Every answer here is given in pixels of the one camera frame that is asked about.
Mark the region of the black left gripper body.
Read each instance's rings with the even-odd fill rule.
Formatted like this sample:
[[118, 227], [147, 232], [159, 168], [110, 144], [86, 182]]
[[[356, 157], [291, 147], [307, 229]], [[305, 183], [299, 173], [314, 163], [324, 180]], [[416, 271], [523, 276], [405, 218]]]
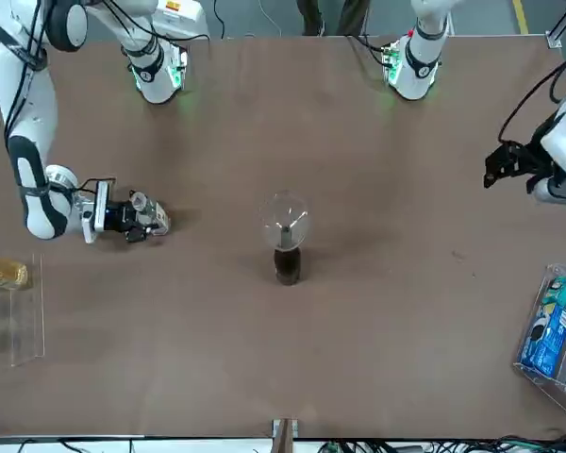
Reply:
[[555, 164], [540, 141], [531, 141], [525, 146], [526, 170], [528, 175], [551, 177], [555, 172]]

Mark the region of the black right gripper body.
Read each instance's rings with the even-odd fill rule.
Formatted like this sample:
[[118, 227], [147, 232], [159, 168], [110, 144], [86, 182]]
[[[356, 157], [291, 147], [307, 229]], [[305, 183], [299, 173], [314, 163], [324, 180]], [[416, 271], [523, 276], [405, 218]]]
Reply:
[[105, 231], [127, 232], [134, 224], [134, 210], [130, 201], [109, 200], [105, 210]]

